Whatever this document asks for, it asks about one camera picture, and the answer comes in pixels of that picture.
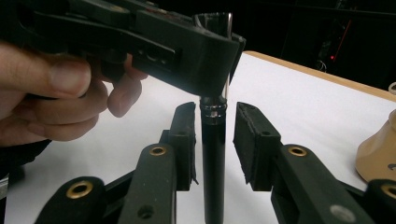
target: hand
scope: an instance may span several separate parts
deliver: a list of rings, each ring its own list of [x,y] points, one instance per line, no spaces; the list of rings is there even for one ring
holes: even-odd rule
[[[0,147],[77,139],[107,107],[122,117],[139,97],[140,80],[147,76],[132,68],[132,57],[127,63],[124,77],[107,97],[96,63],[0,41]],[[28,93],[57,100],[29,98]]]

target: white table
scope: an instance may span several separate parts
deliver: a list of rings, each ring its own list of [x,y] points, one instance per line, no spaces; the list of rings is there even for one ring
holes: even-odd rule
[[[233,147],[237,102],[257,106],[280,132],[283,144],[310,148],[337,179],[365,189],[354,168],[356,150],[396,108],[391,96],[389,99],[244,53],[229,94],[224,223],[277,223],[270,192],[253,192],[245,184]],[[140,151],[157,143],[162,130],[170,128],[175,108],[190,101],[199,105],[197,96],[147,78],[141,98],[124,118],[114,118],[106,111],[92,131],[75,141],[51,143],[25,165],[25,178],[8,192],[6,223],[34,223],[56,189],[75,177],[97,176],[107,184],[132,171]],[[191,191],[177,193],[177,223],[181,224],[205,223],[199,108],[195,114],[201,185],[192,184]]]

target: black sleeve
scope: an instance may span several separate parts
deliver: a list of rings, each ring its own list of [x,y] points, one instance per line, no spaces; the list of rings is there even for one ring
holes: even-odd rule
[[[13,167],[33,161],[50,142],[44,140],[15,147],[0,147],[0,178]]]

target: dark background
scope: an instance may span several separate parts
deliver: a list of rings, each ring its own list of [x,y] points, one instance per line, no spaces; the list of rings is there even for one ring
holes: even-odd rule
[[[233,32],[247,39],[245,50],[383,90],[396,81],[394,0],[157,0],[155,3],[187,16],[232,12]]]

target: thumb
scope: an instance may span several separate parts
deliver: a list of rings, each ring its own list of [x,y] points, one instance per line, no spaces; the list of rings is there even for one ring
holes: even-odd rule
[[[0,41],[0,88],[53,98],[76,98],[89,87],[91,68],[78,58],[46,55]]]

